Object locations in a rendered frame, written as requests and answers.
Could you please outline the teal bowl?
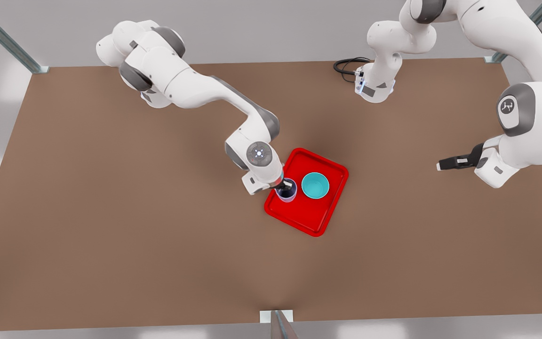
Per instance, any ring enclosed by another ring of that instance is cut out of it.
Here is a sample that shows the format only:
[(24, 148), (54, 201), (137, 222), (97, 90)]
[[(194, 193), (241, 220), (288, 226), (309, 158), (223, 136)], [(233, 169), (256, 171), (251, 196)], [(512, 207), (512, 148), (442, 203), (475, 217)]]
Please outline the teal bowl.
[(329, 180), (320, 172), (310, 172), (303, 177), (301, 182), (304, 195), (312, 199), (325, 197), (330, 189)]

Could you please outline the red plastic tray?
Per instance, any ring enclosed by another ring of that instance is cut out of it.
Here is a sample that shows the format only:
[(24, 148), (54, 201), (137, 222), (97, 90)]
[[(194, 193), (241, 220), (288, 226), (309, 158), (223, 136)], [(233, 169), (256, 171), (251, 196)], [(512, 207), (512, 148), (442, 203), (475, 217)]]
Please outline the red plastic tray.
[[(304, 195), (301, 182), (310, 172), (320, 172), (329, 180), (330, 189), (325, 197), (312, 199)], [(284, 174), (295, 182), (295, 195), (285, 198), (272, 191), (263, 205), (265, 212), (303, 233), (321, 236), (348, 180), (348, 170), (305, 148), (295, 148), (284, 165)]]

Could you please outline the silver frame post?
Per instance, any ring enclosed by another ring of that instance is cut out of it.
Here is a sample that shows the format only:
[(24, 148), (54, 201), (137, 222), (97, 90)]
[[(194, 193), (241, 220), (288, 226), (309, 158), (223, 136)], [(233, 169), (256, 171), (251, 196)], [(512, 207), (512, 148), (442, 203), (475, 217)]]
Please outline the silver frame post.
[(487, 0), (479, 26), (488, 38), (477, 45), (495, 51), (485, 56), (487, 64), (501, 64), (506, 57), (518, 60), (533, 78), (542, 73), (542, 2), (527, 15), (518, 0)]
[(48, 66), (41, 66), (9, 34), (0, 27), (0, 45), (32, 74), (48, 73)]
[(299, 339), (292, 327), (293, 310), (262, 310), (259, 320), (260, 323), (270, 324), (271, 339)]

